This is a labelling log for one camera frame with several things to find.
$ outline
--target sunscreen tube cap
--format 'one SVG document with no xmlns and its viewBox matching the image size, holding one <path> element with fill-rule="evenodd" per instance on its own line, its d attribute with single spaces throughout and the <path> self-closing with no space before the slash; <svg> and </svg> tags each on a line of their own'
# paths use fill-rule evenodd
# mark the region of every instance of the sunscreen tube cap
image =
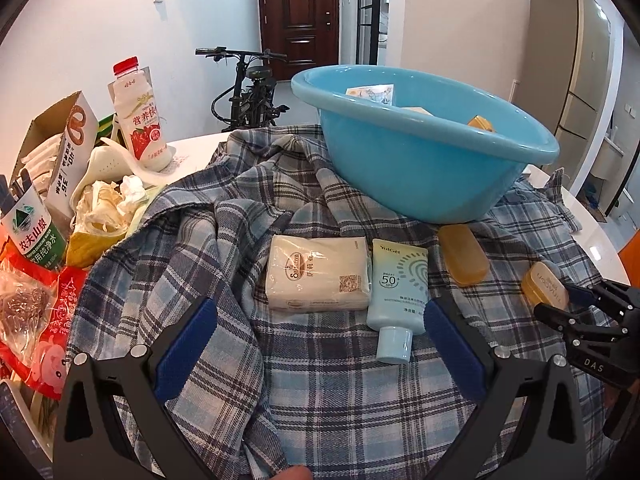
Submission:
<svg viewBox="0 0 640 480">
<path fill-rule="evenodd" d="M 376 359 L 390 365 L 403 365 L 411 359 L 411 344 L 414 333 L 397 326 L 380 329 Z"/>
</svg>

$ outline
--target red bottle cap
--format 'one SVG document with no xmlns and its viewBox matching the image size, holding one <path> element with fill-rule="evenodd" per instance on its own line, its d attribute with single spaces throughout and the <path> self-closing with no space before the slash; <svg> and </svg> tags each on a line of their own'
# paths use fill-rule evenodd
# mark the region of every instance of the red bottle cap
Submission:
<svg viewBox="0 0 640 480">
<path fill-rule="evenodd" d="M 138 58 L 136 56 L 125 59 L 113 66 L 113 74 L 118 76 L 127 70 L 136 68 L 138 66 Z"/>
</svg>

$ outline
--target qr code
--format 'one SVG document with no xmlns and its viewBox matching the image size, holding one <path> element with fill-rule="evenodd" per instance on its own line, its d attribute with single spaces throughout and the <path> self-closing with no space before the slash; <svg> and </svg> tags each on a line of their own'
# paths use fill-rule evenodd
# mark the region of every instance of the qr code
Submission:
<svg viewBox="0 0 640 480">
<path fill-rule="evenodd" d="M 340 276 L 340 292 L 356 292 L 358 290 L 360 290 L 359 275 Z"/>
</svg>

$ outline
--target green bottle label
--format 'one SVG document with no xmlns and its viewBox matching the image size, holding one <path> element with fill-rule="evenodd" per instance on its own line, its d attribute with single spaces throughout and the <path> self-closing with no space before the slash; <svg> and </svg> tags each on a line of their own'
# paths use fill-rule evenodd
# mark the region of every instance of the green bottle label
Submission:
<svg viewBox="0 0 640 480">
<path fill-rule="evenodd" d="M 2 218 L 2 225 L 20 254 L 28 260 L 50 270 L 62 262 L 66 241 L 53 225 L 49 211 L 33 186 Z"/>
</svg>

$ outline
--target orange soap bar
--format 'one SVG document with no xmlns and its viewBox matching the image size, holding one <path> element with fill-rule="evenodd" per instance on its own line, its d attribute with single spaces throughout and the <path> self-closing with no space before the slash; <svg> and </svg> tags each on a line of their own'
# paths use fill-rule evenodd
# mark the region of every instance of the orange soap bar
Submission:
<svg viewBox="0 0 640 480">
<path fill-rule="evenodd" d="M 542 262 L 536 262 L 531 267 L 522 280 L 522 290 L 533 306 L 546 303 L 566 310 L 569 303 L 569 296 L 564 285 Z"/>
<path fill-rule="evenodd" d="M 445 225 L 438 231 L 438 239 L 447 270 L 458 285 L 475 285 L 484 280 L 489 259 L 469 227 Z"/>
<path fill-rule="evenodd" d="M 476 115 L 473 119 L 469 121 L 467 126 L 478 128 L 479 130 L 486 130 L 488 132 L 491 132 L 492 134 L 495 133 L 494 126 L 491 124 L 490 121 L 482 117 L 482 115 Z"/>
</svg>

